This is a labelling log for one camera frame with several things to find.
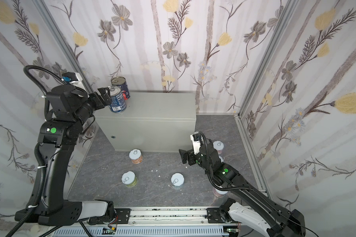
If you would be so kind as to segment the dark blue tomato can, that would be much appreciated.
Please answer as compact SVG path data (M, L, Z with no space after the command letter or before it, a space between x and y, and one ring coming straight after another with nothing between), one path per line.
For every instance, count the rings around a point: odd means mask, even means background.
M114 77L111 79L111 84L117 86L121 89L123 97L125 100L130 98L130 93L127 85L127 81L124 77Z

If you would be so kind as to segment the blue nutrition label can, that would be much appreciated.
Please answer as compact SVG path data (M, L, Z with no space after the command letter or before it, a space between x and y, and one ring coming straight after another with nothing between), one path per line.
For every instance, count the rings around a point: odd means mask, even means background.
M121 88L118 86L110 86L109 90L112 101L109 105L110 110L113 113L122 113L126 110L127 106Z

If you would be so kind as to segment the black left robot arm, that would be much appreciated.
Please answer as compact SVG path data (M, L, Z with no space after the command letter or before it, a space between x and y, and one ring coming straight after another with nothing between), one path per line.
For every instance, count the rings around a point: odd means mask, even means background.
M64 184L70 157L83 125L94 111L111 104L110 90L87 94L73 85L60 85L45 95L54 118L40 128L35 157L37 175L27 207L16 212L21 223L45 226L70 226L91 217L105 216L106 201L68 201L64 199Z

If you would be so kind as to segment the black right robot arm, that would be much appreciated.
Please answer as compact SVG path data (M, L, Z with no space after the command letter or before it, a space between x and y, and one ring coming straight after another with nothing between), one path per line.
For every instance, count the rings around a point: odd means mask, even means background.
M227 220L247 225L265 237L304 237L305 219L298 210L290 211L269 199L259 189L251 185L234 167L220 160L217 151L204 150L195 154L194 150L179 150L183 164L199 165L205 170L211 185L231 192L247 203L230 198L220 210Z

